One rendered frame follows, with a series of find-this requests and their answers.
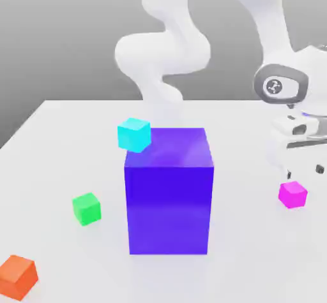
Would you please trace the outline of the large purple box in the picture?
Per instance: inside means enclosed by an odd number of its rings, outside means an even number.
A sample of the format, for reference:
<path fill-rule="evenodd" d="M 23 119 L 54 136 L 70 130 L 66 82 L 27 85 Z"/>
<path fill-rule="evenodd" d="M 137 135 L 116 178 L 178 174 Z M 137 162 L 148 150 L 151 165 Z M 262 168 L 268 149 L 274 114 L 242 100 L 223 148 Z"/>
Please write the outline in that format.
<path fill-rule="evenodd" d="M 153 128 L 152 143 L 126 154 L 132 255 L 208 252 L 214 164 L 204 128 Z"/>

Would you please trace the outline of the small magenta cube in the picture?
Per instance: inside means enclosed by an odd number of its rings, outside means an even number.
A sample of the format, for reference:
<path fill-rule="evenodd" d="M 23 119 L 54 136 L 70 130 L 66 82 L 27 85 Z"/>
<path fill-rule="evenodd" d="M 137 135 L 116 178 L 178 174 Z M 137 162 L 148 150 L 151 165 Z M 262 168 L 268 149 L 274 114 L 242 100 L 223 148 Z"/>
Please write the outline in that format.
<path fill-rule="evenodd" d="M 303 207 L 308 191 L 297 181 L 281 183 L 278 199 L 288 208 Z"/>

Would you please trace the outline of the small green cube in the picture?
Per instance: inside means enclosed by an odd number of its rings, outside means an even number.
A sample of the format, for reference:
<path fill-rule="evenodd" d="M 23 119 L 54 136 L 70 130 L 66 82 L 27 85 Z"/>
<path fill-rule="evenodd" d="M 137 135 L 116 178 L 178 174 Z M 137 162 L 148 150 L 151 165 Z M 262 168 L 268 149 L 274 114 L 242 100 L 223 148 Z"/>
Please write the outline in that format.
<path fill-rule="evenodd" d="M 101 204 L 93 193 L 72 199 L 73 212 L 82 226 L 90 225 L 102 218 Z"/>

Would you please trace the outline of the small orange cube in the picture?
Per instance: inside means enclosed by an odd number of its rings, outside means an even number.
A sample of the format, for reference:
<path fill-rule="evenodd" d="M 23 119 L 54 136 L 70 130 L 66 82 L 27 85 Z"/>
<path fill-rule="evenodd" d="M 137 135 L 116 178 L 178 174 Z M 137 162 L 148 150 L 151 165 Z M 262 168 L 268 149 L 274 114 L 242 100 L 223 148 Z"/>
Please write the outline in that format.
<path fill-rule="evenodd" d="M 38 281 L 35 262 L 11 255 L 0 266 L 0 294 L 21 301 Z"/>

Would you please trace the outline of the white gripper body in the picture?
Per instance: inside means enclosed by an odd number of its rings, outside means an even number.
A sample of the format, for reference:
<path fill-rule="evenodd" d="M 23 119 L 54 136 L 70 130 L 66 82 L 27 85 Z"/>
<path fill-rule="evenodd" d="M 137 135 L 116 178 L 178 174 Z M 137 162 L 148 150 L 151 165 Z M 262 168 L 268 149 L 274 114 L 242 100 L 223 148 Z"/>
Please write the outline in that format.
<path fill-rule="evenodd" d="M 292 167 L 313 168 L 317 165 L 327 168 L 327 137 L 288 138 L 272 136 L 267 145 L 268 161 L 281 172 Z"/>

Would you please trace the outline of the small cyan cube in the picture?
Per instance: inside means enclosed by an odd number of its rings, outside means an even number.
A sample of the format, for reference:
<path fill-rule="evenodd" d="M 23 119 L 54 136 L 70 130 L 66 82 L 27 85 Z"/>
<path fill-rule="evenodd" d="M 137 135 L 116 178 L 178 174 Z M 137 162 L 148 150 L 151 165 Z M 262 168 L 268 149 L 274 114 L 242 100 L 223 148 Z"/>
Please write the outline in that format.
<path fill-rule="evenodd" d="M 140 153 L 151 144 L 149 121 L 128 118 L 118 126 L 118 147 Z"/>

